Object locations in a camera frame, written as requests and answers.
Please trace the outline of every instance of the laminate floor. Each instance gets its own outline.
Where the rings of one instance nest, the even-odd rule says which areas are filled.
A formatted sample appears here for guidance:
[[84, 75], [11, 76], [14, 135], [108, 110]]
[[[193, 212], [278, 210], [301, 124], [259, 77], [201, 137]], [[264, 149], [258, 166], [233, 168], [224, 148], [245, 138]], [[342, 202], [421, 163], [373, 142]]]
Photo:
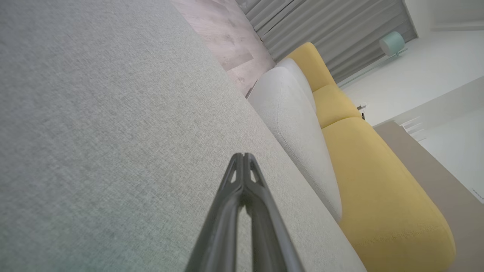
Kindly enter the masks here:
[[275, 63], [235, 0], [171, 0], [242, 94]]

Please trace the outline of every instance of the yellow seat cushion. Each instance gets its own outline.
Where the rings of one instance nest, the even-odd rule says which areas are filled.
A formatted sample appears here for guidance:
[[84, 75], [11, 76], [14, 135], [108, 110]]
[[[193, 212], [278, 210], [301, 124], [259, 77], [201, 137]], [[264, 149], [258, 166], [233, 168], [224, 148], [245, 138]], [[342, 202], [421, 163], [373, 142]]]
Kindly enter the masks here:
[[297, 63], [312, 91], [326, 85], [336, 85], [328, 67], [312, 43], [305, 43], [296, 48], [286, 58], [291, 58]]
[[343, 205], [342, 231], [369, 272], [443, 271], [455, 257], [438, 208], [361, 118], [322, 129]]
[[362, 118], [353, 102], [336, 85], [328, 85], [313, 92], [319, 126], [325, 128], [349, 117]]

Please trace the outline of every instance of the curtain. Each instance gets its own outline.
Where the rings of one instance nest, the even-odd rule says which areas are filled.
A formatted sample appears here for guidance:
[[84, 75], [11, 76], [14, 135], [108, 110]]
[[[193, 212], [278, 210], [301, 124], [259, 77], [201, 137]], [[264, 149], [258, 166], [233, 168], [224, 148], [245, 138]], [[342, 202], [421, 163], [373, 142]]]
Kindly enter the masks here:
[[392, 31], [417, 37], [402, 0], [239, 0], [275, 61], [312, 42], [336, 82], [384, 56]]

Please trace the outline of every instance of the gray fabric upholstery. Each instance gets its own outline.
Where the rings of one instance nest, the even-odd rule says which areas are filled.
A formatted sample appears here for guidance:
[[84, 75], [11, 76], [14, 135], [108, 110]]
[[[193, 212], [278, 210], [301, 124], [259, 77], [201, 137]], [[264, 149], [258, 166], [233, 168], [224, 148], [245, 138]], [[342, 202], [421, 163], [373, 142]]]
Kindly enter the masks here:
[[7, 0], [0, 17], [0, 271], [183, 271], [235, 152], [258, 159], [307, 271], [364, 271], [167, 0]]
[[293, 59], [283, 59], [276, 65], [276, 67], [284, 67], [294, 76], [304, 95], [307, 97], [307, 100], [313, 107], [314, 112], [316, 112], [316, 102], [314, 101], [313, 91], [311, 90], [311, 86], [309, 86], [309, 82], [307, 82], [306, 76], [297, 63]]
[[334, 219], [341, 198], [318, 118], [300, 85], [285, 67], [263, 74], [248, 98]]

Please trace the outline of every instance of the yellow sofa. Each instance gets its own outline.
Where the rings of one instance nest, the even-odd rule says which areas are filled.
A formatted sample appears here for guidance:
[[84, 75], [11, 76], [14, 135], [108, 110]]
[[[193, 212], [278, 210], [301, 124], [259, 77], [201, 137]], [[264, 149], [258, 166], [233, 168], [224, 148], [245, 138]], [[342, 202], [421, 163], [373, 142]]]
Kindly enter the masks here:
[[311, 43], [287, 58], [306, 76], [341, 195], [339, 225], [369, 272], [443, 271], [452, 232], [388, 145], [338, 89]]

